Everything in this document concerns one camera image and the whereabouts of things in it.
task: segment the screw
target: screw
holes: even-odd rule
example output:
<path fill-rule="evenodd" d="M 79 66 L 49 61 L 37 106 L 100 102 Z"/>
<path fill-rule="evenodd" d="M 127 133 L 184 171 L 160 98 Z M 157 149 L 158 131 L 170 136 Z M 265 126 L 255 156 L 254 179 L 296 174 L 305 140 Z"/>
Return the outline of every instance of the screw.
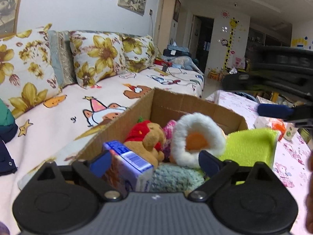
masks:
<path fill-rule="evenodd" d="M 104 197 L 110 200 L 116 200 L 118 197 L 120 197 L 120 193 L 118 191 L 107 191 L 104 194 Z"/>
<path fill-rule="evenodd" d="M 207 197 L 207 194 L 203 191 L 193 191 L 190 194 L 190 197 L 195 201 L 202 201 L 202 200 L 205 200 L 205 198 Z"/>

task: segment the pillow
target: pillow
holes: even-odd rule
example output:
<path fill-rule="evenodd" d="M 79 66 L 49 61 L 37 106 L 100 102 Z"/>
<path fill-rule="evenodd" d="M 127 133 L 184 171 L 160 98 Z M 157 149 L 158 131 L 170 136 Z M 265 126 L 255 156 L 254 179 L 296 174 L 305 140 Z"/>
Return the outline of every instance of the pillow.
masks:
<path fill-rule="evenodd" d="M 155 45 L 149 35 L 144 37 L 123 35 L 123 47 L 129 71 L 140 72 L 152 66 L 156 54 Z"/>
<path fill-rule="evenodd" d="M 0 39 L 0 99 L 15 118 L 59 93 L 49 59 L 50 27 Z"/>
<path fill-rule="evenodd" d="M 121 37 L 115 33 L 71 31 L 70 46 L 78 84 L 92 87 L 104 78 L 126 72 Z"/>
<path fill-rule="evenodd" d="M 51 51 L 51 65 L 57 77 L 60 87 L 77 83 L 73 56 L 69 45 L 69 31 L 48 31 L 49 45 Z"/>

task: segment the table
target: table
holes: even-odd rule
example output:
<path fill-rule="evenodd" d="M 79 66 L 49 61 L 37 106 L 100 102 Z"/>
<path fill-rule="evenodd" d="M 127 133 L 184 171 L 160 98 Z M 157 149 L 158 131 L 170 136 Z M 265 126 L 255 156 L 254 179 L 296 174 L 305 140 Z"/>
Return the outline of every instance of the table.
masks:
<path fill-rule="evenodd" d="M 214 102 L 243 116 L 249 129 L 254 129 L 258 103 L 234 93 L 218 90 L 207 101 Z M 293 235 L 309 235 L 305 227 L 306 206 L 310 171 L 306 167 L 311 150 L 297 132 L 292 141 L 284 138 L 277 143 L 273 171 L 290 191 L 298 204 L 299 213 L 291 229 Z"/>

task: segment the sun wall sticker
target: sun wall sticker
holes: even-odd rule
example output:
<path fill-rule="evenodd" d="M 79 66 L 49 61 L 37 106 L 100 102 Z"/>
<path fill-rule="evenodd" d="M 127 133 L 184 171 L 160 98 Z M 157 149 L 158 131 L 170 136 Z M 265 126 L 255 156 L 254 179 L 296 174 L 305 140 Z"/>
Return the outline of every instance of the sun wall sticker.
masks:
<path fill-rule="evenodd" d="M 223 18 L 228 18 L 229 17 L 229 12 L 226 10 L 222 10 L 221 15 L 223 16 Z"/>
<path fill-rule="evenodd" d="M 291 46 L 292 47 L 304 48 L 307 45 L 308 45 L 308 37 L 294 38 L 291 41 Z"/>

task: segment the white fluffy plush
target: white fluffy plush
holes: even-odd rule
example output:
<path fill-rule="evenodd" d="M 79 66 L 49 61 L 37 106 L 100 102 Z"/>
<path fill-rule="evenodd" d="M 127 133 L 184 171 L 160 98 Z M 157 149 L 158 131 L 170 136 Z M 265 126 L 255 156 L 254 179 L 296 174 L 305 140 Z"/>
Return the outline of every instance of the white fluffy plush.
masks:
<path fill-rule="evenodd" d="M 224 153 L 226 139 L 221 128 L 208 116 L 201 113 L 187 114 L 181 117 L 173 130 L 171 155 L 179 166 L 199 168 L 199 152 L 186 151 L 186 137 L 192 132 L 201 133 L 210 147 L 202 149 L 214 156 Z"/>

